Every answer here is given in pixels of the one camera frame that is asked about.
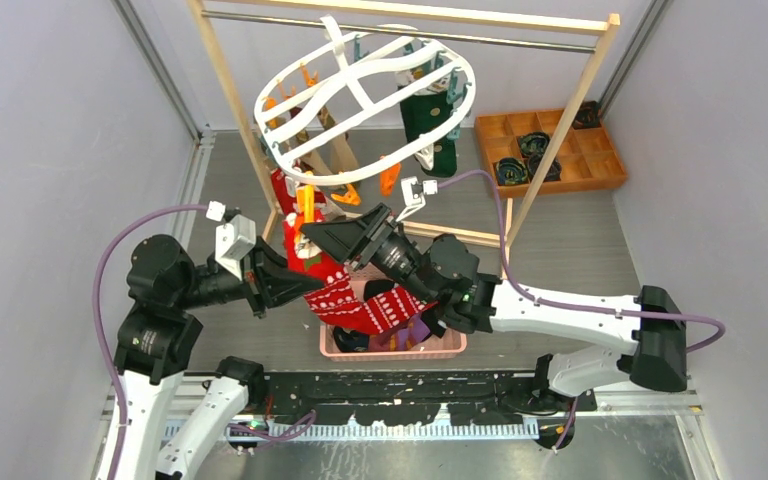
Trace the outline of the red patterned white dot sock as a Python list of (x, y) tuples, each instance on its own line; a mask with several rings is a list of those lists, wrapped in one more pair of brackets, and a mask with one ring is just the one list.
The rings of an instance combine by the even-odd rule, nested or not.
[(422, 301), (401, 286), (373, 296), (369, 300), (343, 303), (327, 315), (331, 325), (362, 334), (384, 333), (432, 306), (435, 302)]

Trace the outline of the navy santa sock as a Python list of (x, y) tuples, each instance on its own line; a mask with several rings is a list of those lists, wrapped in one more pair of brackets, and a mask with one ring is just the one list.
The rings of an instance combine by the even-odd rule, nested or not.
[(363, 353), (369, 350), (370, 336), (356, 330), (334, 327), (332, 338), (342, 353)]

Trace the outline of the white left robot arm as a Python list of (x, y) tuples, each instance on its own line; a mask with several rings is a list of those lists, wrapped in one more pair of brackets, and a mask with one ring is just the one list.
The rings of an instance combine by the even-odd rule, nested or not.
[(268, 383), (262, 364), (223, 359), (208, 392), (183, 427), (162, 447), (167, 415), (203, 329), (191, 310), (248, 302), (263, 317), (323, 287), (322, 280), (295, 272), (263, 239), (241, 260), (237, 278), (214, 259), (195, 265), (172, 236), (140, 242), (126, 277), (134, 304), (117, 333), (113, 367), (121, 389), (108, 430), (100, 479), (189, 479), (238, 413), (264, 405)]

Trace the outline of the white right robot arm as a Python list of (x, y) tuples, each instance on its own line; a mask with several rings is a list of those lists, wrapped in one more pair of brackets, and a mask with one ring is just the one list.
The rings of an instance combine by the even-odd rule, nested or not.
[(373, 265), (430, 307), (430, 319), (463, 334), (531, 332), (587, 343), (570, 354), (546, 354), (535, 367), (531, 397), (556, 410), (587, 390), (625, 380), (657, 392), (686, 390), (686, 327), (666, 291), (639, 296), (558, 293), (482, 273), (479, 259), (453, 234), (425, 251), (380, 204), (350, 220), (305, 223), (301, 234), (338, 263)]

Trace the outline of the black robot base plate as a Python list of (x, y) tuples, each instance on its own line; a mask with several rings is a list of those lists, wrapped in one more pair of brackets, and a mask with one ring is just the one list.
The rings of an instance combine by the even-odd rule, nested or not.
[(528, 370), (270, 372), (266, 392), (241, 412), (291, 424), (314, 411), (319, 426), (428, 425), (446, 413), (454, 425), (470, 426), (568, 411), (569, 400), (534, 400), (532, 383)]

